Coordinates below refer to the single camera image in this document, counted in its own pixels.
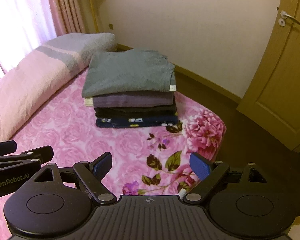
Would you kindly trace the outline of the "folded purple garment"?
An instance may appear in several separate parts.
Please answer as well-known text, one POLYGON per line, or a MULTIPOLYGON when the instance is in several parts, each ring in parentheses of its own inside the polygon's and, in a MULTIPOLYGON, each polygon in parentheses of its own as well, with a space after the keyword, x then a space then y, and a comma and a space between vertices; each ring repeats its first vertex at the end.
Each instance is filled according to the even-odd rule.
POLYGON ((173 99, 173 92, 138 91, 94 96, 92 102, 95 108, 155 107, 171 105, 173 99))

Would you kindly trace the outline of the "folded cream garment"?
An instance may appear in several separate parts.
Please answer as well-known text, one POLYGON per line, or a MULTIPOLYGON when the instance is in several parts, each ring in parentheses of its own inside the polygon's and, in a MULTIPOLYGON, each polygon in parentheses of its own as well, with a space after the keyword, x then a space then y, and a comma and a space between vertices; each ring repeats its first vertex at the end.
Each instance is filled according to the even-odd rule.
POLYGON ((84 98, 84 105, 85 107, 93 107, 93 98, 84 98))

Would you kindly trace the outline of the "pink striped curtain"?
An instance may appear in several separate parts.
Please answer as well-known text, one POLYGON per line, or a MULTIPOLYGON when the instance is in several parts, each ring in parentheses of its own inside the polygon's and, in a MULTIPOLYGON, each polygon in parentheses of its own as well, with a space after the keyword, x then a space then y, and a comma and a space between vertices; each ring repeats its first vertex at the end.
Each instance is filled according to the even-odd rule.
POLYGON ((78 0, 49 0, 56 35, 86 33, 78 0))

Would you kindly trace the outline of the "folded navy patterned garment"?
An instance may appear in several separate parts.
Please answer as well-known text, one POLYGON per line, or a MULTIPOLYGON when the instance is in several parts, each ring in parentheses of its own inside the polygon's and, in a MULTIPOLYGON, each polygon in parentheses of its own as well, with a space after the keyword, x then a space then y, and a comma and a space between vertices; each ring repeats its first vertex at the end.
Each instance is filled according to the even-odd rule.
POLYGON ((174 126, 178 123, 177 116, 161 116, 152 118, 97 118, 99 128, 136 128, 174 126))

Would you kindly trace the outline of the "folded black garment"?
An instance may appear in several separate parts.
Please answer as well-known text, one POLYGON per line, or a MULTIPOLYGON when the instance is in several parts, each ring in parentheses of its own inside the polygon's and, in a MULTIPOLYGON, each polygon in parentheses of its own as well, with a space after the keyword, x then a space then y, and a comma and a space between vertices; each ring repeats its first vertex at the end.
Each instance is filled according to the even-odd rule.
POLYGON ((151 118, 174 116, 177 107, 175 104, 155 107, 109 107, 94 108, 97 118, 151 118))

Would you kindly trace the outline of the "pink and grey duvet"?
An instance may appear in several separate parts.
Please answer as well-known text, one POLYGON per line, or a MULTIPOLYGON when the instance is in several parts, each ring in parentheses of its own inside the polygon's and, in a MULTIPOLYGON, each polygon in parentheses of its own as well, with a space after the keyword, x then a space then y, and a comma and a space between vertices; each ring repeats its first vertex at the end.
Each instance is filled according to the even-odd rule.
POLYGON ((0 142, 7 141, 77 74, 94 54, 116 49, 112 33, 70 33, 30 52, 0 79, 0 142))

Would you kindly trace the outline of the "sheer pink window curtain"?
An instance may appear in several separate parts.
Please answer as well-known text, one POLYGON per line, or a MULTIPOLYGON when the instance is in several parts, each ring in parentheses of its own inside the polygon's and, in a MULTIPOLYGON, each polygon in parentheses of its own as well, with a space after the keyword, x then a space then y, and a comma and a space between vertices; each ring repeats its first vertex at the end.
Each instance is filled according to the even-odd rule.
POLYGON ((56 36, 49 0, 0 0, 0 79, 56 36))

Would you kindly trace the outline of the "olive wooden door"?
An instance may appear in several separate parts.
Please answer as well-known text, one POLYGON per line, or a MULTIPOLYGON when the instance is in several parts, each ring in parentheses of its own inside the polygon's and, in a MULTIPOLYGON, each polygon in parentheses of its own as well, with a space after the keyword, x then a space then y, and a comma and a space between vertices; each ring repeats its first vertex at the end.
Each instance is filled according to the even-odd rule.
POLYGON ((288 149, 300 152, 300 0, 281 0, 261 63, 237 110, 260 125, 288 149))

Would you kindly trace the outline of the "pink rose bed blanket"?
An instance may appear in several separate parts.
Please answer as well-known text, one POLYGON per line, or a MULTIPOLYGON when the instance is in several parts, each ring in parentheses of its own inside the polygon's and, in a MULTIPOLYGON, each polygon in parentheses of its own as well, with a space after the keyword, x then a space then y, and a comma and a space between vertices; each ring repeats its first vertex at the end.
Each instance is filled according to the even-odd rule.
POLYGON ((176 194, 198 181, 189 165, 192 151, 214 160, 226 133, 226 125, 194 97, 203 95, 199 83, 176 73, 175 101, 179 122, 171 128, 99 128, 95 112, 85 107, 80 74, 54 95, 20 129, 13 139, 18 152, 49 145, 60 167, 93 161, 104 152, 113 166, 103 184, 122 194, 176 194))

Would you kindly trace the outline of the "folded grey-green garment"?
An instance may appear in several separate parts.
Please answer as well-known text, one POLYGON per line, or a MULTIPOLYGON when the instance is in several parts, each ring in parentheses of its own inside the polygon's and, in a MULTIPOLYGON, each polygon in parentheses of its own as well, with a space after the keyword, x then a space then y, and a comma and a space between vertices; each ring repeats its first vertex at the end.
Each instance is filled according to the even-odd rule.
POLYGON ((175 65, 156 50, 103 52, 90 61, 82 97, 135 92, 170 92, 176 85, 175 65))

